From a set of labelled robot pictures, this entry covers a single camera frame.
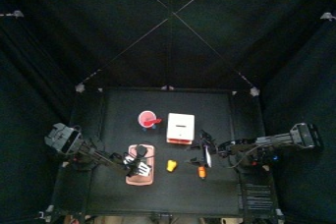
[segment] floor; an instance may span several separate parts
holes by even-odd
[[[167,143],[169,113],[196,116],[196,138],[204,129],[217,143],[263,136],[259,101],[248,92],[167,92],[147,90],[85,91],[77,97],[72,125],[80,125],[84,138],[99,139],[101,148],[124,153],[131,144],[156,146],[155,181],[135,187],[108,167],[77,173],[64,169],[59,174],[56,205],[89,215],[147,215],[171,213],[195,216],[240,216],[237,176],[225,169],[225,160],[212,159],[207,180],[197,167],[184,161],[200,156],[184,146]],[[155,130],[144,132],[137,115],[152,110],[163,119]],[[173,173],[165,170],[168,159],[177,160]]]

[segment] black curtain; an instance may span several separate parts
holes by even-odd
[[[17,6],[0,0],[3,14]],[[75,87],[21,18],[0,18],[0,222],[33,222],[53,189],[43,138],[68,123]]]
[[[336,220],[335,41],[336,23],[325,21],[263,92],[268,134],[287,133],[295,123],[305,122],[321,135],[323,149],[291,152],[276,169],[284,211],[313,223]]]

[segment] wire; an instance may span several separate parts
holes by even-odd
[[[255,149],[257,149],[257,148],[260,148],[260,147],[265,147],[265,146],[271,146],[272,144],[271,143],[265,143],[265,144],[263,144],[263,145],[257,145],[257,146],[255,146],[252,149],[249,149],[245,153],[244,153],[244,155],[243,155],[243,157],[240,158],[240,160],[232,165],[232,166],[227,166],[225,168],[229,168],[229,169],[232,169],[232,168],[236,168],[237,167],[237,165],[241,163],[241,161],[244,160],[244,158],[248,156],[248,154],[255,150]]]

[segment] black backdrop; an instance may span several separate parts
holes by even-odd
[[[24,218],[47,207],[55,172],[43,136],[52,123],[68,121],[73,87],[84,82],[235,90],[256,85],[268,133],[311,121],[325,142],[321,154],[297,155],[288,161],[295,165],[279,170],[283,208],[335,220],[335,25],[319,19],[333,11],[335,0],[0,4],[0,13],[25,15],[0,18],[1,219]]]

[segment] small box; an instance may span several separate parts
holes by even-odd
[[[169,113],[167,141],[192,144],[195,139],[195,115]]]

